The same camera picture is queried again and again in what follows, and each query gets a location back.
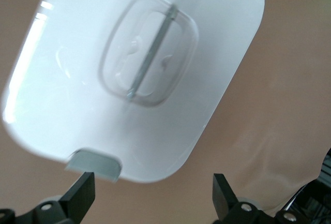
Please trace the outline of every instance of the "brown surface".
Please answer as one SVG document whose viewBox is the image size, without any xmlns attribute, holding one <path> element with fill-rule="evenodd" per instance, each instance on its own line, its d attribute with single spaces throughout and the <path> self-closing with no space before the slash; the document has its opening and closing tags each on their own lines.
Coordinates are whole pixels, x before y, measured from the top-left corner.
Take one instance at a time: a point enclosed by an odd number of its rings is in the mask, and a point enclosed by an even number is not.
<svg viewBox="0 0 331 224">
<path fill-rule="evenodd" d="M 0 89 L 38 0 L 0 0 Z M 153 184 L 97 180 L 83 223 L 212 223 L 212 173 L 268 213 L 318 176 L 331 146 L 331 0 L 266 0 L 261 27 L 183 167 Z M 0 208 L 19 214 L 78 177 L 0 125 Z"/>
</svg>

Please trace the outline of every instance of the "beige background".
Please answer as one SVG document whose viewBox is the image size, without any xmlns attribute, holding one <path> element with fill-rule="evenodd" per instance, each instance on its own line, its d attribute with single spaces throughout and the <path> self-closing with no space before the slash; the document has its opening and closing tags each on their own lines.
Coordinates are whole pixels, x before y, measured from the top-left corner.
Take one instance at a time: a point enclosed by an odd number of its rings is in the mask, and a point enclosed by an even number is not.
<svg viewBox="0 0 331 224">
<path fill-rule="evenodd" d="M 39 0 L 0 0 L 0 90 Z M 266 0 L 260 29 L 187 162 L 153 184 L 96 180 L 83 223 L 216 219 L 212 174 L 268 213 L 316 178 L 331 146 L 331 0 Z M 78 178 L 18 147 L 0 125 L 0 208 L 22 214 Z"/>
</svg>

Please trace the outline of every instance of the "silver screw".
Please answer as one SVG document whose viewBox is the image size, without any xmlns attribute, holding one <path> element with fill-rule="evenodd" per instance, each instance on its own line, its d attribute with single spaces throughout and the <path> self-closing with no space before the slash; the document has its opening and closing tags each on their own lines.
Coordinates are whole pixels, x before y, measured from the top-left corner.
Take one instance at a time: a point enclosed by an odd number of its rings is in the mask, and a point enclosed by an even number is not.
<svg viewBox="0 0 331 224">
<path fill-rule="evenodd" d="M 291 214 L 291 213 L 285 213 L 284 215 L 284 218 L 286 220 L 289 220 L 289 221 L 296 221 L 296 217 L 295 215 Z"/>
<path fill-rule="evenodd" d="M 41 207 L 41 210 L 49 210 L 50 208 L 52 207 L 52 204 L 48 203 L 48 204 L 45 204 Z"/>
<path fill-rule="evenodd" d="M 250 205 L 246 204 L 246 203 L 243 203 L 242 204 L 242 210 L 250 212 L 250 211 L 252 211 L 252 207 Z"/>
</svg>

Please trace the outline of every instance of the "black mechanical part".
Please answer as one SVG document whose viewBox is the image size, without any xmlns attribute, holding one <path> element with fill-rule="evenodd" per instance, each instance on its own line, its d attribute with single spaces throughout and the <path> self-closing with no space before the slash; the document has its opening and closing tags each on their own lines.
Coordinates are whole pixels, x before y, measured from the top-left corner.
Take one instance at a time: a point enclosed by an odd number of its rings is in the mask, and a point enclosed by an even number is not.
<svg viewBox="0 0 331 224">
<path fill-rule="evenodd" d="M 213 224 L 308 224 L 300 213 L 279 211 L 274 218 L 253 204 L 239 202 L 223 174 L 214 174 L 213 203 L 218 216 Z"/>
<path fill-rule="evenodd" d="M 1 209 L 0 224 L 79 224 L 94 199 L 94 173 L 85 172 L 59 201 L 43 202 L 17 217 L 13 210 Z"/>
</svg>

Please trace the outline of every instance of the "white container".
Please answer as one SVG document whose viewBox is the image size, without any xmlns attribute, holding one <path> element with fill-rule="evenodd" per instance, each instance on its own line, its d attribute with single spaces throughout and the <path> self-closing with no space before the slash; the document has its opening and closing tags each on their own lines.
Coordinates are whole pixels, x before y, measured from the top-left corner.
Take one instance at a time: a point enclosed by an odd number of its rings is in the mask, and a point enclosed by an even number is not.
<svg viewBox="0 0 331 224">
<path fill-rule="evenodd" d="M 38 156 L 67 163 L 88 149 L 115 158 L 121 178 L 166 178 L 197 143 L 263 9 L 264 0 L 42 0 L 3 93 L 5 126 Z"/>
</svg>

